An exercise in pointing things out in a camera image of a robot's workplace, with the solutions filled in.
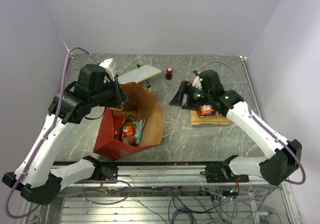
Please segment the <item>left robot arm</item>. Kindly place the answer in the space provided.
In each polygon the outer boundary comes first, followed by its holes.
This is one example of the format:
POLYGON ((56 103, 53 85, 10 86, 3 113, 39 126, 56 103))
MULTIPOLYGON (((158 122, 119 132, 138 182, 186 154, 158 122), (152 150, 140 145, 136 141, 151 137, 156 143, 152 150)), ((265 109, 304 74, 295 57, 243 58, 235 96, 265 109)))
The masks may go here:
POLYGON ((25 200, 47 205, 61 190, 81 180, 97 182, 105 176, 103 165, 91 156, 52 169, 68 134, 94 107, 118 107, 128 101, 114 71, 102 64, 87 64, 77 81, 63 86, 48 108, 45 124, 24 162, 2 182, 20 192, 25 200))

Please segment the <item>brown kettle chips bag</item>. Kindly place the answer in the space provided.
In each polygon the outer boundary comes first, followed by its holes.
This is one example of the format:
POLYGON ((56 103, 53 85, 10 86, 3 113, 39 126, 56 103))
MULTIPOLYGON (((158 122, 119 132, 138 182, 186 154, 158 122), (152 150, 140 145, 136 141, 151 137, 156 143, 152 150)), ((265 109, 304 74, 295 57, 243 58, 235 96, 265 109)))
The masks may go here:
POLYGON ((229 126, 231 125, 231 121, 223 117, 222 115, 215 115, 209 117, 199 117, 196 111, 190 110, 191 116, 191 125, 202 125, 202 124, 212 124, 212 125, 222 125, 229 126))

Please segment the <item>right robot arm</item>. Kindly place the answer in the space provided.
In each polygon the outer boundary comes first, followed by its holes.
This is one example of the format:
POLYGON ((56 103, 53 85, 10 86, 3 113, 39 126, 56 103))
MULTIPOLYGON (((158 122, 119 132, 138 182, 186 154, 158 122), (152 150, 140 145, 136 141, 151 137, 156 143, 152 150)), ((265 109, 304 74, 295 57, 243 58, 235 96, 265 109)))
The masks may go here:
POLYGON ((264 154, 263 157, 229 157, 221 165, 223 180, 230 182, 240 175, 253 175, 278 186, 302 168, 302 145, 298 140, 289 141, 278 134, 251 110, 236 91, 224 90, 216 71, 196 72, 195 76, 192 83, 181 82, 170 105, 194 111, 210 105, 240 127, 264 154))

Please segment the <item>red paper bag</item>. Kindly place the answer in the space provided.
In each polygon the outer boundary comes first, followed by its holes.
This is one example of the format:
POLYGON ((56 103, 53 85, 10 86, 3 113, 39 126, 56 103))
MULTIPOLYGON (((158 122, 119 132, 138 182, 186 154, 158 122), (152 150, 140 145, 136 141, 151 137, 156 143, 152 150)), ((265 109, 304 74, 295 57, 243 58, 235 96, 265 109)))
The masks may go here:
POLYGON ((135 82, 120 87, 128 102, 106 109, 93 149, 110 161, 157 146, 165 137, 166 121, 155 95, 135 82))

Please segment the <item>orange Foxs fruits candy bag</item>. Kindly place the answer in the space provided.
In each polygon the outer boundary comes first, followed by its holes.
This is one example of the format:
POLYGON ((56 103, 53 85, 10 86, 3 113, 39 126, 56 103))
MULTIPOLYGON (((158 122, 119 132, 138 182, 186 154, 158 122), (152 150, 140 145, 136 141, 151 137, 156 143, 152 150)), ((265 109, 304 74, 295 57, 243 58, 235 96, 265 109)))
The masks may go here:
POLYGON ((215 111, 211 105, 202 105, 200 106, 200 110, 197 111, 197 115, 199 118, 211 117, 211 116, 217 116, 218 112, 215 111))

